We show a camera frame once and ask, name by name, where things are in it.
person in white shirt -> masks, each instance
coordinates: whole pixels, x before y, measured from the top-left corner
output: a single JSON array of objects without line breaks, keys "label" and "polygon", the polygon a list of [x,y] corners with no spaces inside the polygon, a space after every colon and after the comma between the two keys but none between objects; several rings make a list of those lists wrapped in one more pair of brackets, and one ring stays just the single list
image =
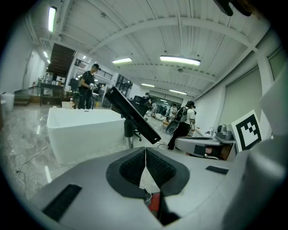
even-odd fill
[{"label": "person in white shirt", "polygon": [[193,101],[187,102],[187,105],[184,108],[185,110],[187,110],[187,115],[185,115],[186,119],[184,121],[179,122],[177,129],[173,133],[173,136],[168,143],[168,149],[170,150],[174,149],[175,146],[174,142],[176,138],[185,137],[189,133],[190,126],[191,124],[194,123],[195,120],[195,114],[193,108],[194,108],[194,102]]},{"label": "person in white shirt", "polygon": [[170,122],[175,118],[176,114],[177,114],[177,107],[176,107],[176,104],[174,104],[174,105],[170,108],[170,114],[169,114]]}]

gray machine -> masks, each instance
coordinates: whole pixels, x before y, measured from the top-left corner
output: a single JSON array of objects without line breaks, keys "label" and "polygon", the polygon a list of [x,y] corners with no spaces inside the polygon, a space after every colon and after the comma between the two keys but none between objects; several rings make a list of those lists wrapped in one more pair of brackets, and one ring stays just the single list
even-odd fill
[{"label": "gray machine", "polygon": [[[238,153],[233,162],[128,149],[75,166],[32,202],[59,229],[243,229],[287,175],[288,103],[281,108],[273,103],[288,98],[286,85],[286,76],[278,78],[261,101],[274,138]],[[185,150],[189,140],[179,138],[176,146]],[[193,141],[221,145],[215,138]],[[159,217],[144,204],[139,188],[143,156],[161,190]]]}]

staircase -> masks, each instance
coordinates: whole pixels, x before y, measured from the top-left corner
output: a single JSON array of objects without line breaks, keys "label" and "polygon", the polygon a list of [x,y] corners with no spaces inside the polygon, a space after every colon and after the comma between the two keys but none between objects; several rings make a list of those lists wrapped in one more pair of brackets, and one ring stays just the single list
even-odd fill
[{"label": "staircase", "polygon": [[30,103],[30,95],[15,95],[14,106],[27,106]]}]

woman with backpack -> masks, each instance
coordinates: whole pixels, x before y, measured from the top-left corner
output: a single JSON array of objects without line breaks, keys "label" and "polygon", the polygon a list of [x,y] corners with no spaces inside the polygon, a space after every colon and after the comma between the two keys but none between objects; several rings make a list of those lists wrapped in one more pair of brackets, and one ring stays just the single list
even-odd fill
[{"label": "woman with backpack", "polygon": [[179,125],[175,132],[173,133],[173,136],[168,144],[168,149],[173,150],[174,149],[174,142],[176,138],[178,137],[185,137],[190,130],[191,123],[194,123],[195,114],[194,114],[194,102],[188,101],[185,107],[182,107],[179,109],[175,119],[179,119]]}]

fluorescent ceiling light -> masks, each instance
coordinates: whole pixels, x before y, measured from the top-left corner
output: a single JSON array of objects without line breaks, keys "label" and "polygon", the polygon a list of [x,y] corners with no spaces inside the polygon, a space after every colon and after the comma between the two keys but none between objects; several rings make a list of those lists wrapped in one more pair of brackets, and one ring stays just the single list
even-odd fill
[{"label": "fluorescent ceiling light", "polygon": [[131,58],[124,58],[124,59],[120,59],[120,60],[115,60],[115,61],[113,61],[113,63],[118,64],[118,63],[131,62],[131,61],[132,61]]},{"label": "fluorescent ceiling light", "polygon": [[151,85],[151,84],[143,84],[143,83],[141,83],[141,85],[148,86],[148,87],[155,87],[154,85]]},{"label": "fluorescent ceiling light", "polygon": [[173,89],[170,89],[171,92],[174,92],[174,93],[180,93],[180,94],[184,94],[186,95],[187,93],[184,93],[184,92],[179,92],[179,91],[176,91],[176,90],[173,90]]},{"label": "fluorescent ceiling light", "polygon": [[54,7],[50,7],[49,18],[48,18],[48,30],[50,32],[53,32],[55,14],[56,14],[56,9]]},{"label": "fluorescent ceiling light", "polygon": [[190,64],[190,65],[195,65],[195,66],[199,66],[201,63],[197,59],[191,59],[191,58],[186,58],[186,57],[181,58],[181,57],[166,56],[166,55],[161,55],[160,59],[163,62],[179,62],[179,63]]}]

